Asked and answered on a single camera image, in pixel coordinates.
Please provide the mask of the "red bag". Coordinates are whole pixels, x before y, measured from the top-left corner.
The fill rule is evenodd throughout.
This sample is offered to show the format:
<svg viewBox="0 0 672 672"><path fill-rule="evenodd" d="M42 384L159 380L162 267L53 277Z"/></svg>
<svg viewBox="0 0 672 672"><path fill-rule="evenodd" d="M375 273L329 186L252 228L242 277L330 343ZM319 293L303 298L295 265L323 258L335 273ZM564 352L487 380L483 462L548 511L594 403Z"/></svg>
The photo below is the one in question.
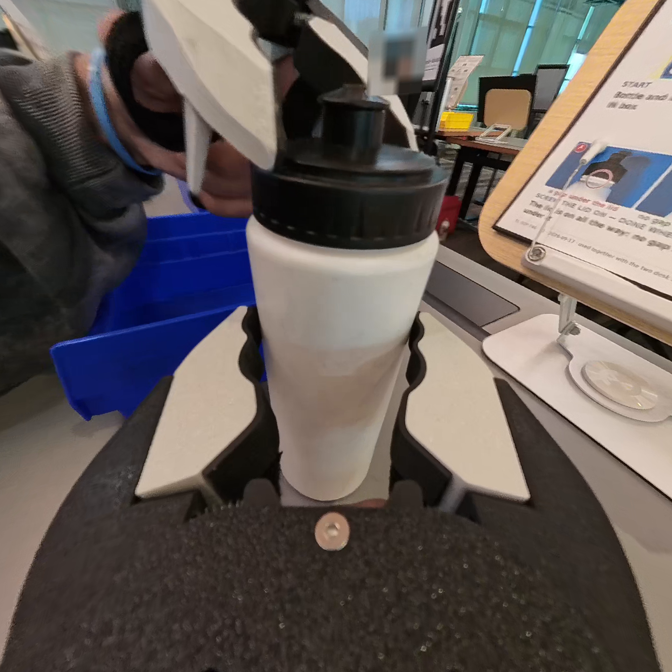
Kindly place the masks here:
<svg viewBox="0 0 672 672"><path fill-rule="evenodd" d="M444 196L435 230L439 241L444 242L456 230L462 200L458 196Z"/></svg>

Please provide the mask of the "person's left hand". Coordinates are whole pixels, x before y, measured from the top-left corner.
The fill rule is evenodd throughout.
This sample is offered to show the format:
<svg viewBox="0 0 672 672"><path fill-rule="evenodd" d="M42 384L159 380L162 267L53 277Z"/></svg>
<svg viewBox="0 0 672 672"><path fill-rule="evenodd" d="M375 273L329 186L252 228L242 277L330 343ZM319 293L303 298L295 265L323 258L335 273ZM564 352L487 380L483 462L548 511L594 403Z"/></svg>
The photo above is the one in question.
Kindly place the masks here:
<svg viewBox="0 0 672 672"><path fill-rule="evenodd" d="M131 85L137 103L152 112L181 113L182 98L153 56L145 54L134 64ZM186 177L183 154L159 148L147 138L135 140L140 158L175 178ZM223 139L208 149L206 172L197 200L208 212L222 217L248 218L251 201L251 164Z"/></svg>

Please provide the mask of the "white stand base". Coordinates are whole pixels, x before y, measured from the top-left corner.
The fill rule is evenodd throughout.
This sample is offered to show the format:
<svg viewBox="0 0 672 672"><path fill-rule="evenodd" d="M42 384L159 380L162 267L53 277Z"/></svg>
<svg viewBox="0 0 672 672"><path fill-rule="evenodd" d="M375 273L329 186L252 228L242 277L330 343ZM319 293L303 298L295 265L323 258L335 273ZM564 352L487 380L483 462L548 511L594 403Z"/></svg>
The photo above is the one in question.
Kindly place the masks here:
<svg viewBox="0 0 672 672"><path fill-rule="evenodd" d="M483 340L497 365L600 444L652 487L671 498L671 363L631 351L585 325L560 344L558 317L538 315ZM654 408L621 407L600 395L583 375L585 364L619 365L652 385Z"/></svg>

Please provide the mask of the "black bottle lid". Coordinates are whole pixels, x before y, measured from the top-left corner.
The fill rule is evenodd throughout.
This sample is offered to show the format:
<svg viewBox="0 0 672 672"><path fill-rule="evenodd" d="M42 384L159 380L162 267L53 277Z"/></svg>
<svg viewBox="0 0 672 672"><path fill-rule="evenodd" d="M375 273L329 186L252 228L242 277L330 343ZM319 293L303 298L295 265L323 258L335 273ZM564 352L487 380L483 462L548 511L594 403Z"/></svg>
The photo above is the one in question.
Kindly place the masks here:
<svg viewBox="0 0 672 672"><path fill-rule="evenodd" d="M257 222L334 249L394 249L428 238L446 170L424 153L383 142L391 105L363 85L344 85L319 103L318 136L289 141L271 169L252 168Z"/></svg>

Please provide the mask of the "blue storage bin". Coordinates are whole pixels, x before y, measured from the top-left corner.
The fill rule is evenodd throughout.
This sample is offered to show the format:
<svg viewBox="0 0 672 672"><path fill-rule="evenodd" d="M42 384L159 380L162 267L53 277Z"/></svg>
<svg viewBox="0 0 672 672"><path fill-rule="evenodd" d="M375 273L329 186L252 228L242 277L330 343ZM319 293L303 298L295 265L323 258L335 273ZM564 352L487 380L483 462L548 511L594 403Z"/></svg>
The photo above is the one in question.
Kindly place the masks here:
<svg viewBox="0 0 672 672"><path fill-rule="evenodd" d="M147 224L138 263L101 301L87 335L50 351L71 407L86 421L130 416L232 311L255 302L246 218L196 213Z"/></svg>

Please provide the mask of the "background wooden desk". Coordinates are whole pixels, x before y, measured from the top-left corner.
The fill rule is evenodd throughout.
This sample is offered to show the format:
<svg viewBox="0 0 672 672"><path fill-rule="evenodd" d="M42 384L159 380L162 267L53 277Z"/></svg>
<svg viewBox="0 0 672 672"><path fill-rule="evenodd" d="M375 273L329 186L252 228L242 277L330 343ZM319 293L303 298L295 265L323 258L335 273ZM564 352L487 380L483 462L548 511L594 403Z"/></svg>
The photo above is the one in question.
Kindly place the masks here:
<svg viewBox="0 0 672 672"><path fill-rule="evenodd" d="M474 229L479 216L469 217L468 211L473 204L483 169L491 170L491 181L486 189L486 195L476 203L481 207L487 200L497 173L504 173L508 170L513 160L527 144L527 139L507 136L502 140L496 140L495 136L489 134L481 136L474 132L458 130L439 131L438 139L458 147L446 190L447 196L456 195L465 166L471 166L458 214L458 223Z"/></svg>

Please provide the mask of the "black pole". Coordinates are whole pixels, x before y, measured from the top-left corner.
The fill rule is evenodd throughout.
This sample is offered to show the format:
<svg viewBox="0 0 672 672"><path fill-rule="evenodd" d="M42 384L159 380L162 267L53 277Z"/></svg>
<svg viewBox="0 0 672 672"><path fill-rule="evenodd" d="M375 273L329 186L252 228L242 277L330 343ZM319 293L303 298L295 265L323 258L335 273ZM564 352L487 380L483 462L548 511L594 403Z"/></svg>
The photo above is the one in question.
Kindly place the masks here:
<svg viewBox="0 0 672 672"><path fill-rule="evenodd" d="M433 142L437 132L438 124L440 123L440 116L443 108L443 95L446 92L449 66L458 25L457 15L459 8L460 1L448 1L446 33L443 40L443 46L441 48L436 76L433 80L432 100L429 111L427 131L424 133L424 143L421 146L422 151L427 155L431 155L432 153Z"/></svg>

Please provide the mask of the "background wooden document stand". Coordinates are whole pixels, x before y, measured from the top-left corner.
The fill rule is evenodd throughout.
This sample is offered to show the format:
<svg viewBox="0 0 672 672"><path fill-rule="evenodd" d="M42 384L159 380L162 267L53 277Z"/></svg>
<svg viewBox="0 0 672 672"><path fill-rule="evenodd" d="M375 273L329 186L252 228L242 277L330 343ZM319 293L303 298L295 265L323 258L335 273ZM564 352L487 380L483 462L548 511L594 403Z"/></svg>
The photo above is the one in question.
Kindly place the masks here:
<svg viewBox="0 0 672 672"><path fill-rule="evenodd" d="M513 131L524 130L530 118L532 94L527 89L491 89L484 98L483 124L478 137L502 142Z"/></svg>

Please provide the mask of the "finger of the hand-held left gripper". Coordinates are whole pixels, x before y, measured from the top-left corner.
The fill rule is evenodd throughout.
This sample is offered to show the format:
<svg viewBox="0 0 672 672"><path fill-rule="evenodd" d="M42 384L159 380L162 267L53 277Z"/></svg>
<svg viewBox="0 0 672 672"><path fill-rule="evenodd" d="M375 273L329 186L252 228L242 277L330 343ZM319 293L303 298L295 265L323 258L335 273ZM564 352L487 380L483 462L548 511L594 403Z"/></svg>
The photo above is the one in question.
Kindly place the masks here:
<svg viewBox="0 0 672 672"><path fill-rule="evenodd" d="M388 54L405 68L401 39L370 52L320 1L237 1L251 39L269 63L291 56L297 79L280 92L275 71L255 80L259 92L243 121L264 122L260 133L239 133L241 153L298 153L320 138L324 153L379 153L381 147L418 151L399 96L397 76L380 79Z"/></svg>
<svg viewBox="0 0 672 672"><path fill-rule="evenodd" d="M186 175L201 192L214 133L258 167L273 166L273 65L233 1L143 1L147 44L183 102Z"/></svg>

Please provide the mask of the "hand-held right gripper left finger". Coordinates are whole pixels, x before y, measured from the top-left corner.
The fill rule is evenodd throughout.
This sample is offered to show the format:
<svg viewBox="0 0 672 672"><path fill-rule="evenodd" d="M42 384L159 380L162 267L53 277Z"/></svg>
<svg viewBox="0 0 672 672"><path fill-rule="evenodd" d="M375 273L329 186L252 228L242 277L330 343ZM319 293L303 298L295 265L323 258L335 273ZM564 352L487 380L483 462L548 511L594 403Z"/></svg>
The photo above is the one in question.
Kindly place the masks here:
<svg viewBox="0 0 672 672"><path fill-rule="evenodd" d="M255 306L238 307L172 377L135 495L198 492L208 505L236 503L250 481L277 486L279 432L261 379Z"/></svg>

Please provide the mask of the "instruction sheet on stand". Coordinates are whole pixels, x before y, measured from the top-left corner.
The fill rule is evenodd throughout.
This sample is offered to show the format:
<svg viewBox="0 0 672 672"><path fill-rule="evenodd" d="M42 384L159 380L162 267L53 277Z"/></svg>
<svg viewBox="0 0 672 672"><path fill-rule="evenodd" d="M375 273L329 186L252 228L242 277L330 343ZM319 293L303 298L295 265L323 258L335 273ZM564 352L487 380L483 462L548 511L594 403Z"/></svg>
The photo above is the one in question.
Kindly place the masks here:
<svg viewBox="0 0 672 672"><path fill-rule="evenodd" d="M636 38L654 20L663 4L663 1L627 1L617 11L574 80L551 106L486 201L478 223L478 237L487 254L499 264L670 345L670 319L654 317L650 310L644 309L643 304L634 307L619 304L616 298L606 298L605 294L599 294L598 289L592 286L579 285L576 277L567 280L562 275L552 277L543 273L540 264L525 264L530 244L496 229L544 161L593 103L599 89L633 47Z"/></svg>

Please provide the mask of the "printed instruction sheet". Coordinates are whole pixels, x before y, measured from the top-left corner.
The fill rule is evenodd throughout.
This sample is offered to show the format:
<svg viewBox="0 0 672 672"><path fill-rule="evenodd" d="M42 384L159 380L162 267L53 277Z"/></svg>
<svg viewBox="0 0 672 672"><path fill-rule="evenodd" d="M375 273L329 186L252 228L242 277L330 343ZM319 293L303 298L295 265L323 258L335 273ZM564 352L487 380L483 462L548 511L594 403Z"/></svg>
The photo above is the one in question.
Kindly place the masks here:
<svg viewBox="0 0 672 672"><path fill-rule="evenodd" d="M496 228L671 295L671 2Z"/></svg>

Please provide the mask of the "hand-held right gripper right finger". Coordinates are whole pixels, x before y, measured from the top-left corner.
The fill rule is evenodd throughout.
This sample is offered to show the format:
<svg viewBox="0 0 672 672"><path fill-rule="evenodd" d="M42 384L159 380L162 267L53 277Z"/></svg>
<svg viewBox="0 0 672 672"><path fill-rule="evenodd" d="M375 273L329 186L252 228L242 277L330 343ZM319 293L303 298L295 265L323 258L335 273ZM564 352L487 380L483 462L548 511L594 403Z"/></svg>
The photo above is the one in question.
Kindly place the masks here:
<svg viewBox="0 0 672 672"><path fill-rule="evenodd" d="M427 312L408 338L391 440L391 483L412 481L423 504L458 511L468 495L530 501L496 381L483 360Z"/></svg>

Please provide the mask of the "white plastic bottle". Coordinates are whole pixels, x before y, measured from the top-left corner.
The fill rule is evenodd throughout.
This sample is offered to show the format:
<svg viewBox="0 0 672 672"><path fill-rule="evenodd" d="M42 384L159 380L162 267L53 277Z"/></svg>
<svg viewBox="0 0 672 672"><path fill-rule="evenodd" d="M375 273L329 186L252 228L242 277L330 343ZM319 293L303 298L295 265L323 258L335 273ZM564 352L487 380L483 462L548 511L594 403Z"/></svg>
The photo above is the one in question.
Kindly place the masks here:
<svg viewBox="0 0 672 672"><path fill-rule="evenodd" d="M368 473L438 235L328 248L252 216L246 237L281 474L309 499L342 499Z"/></svg>

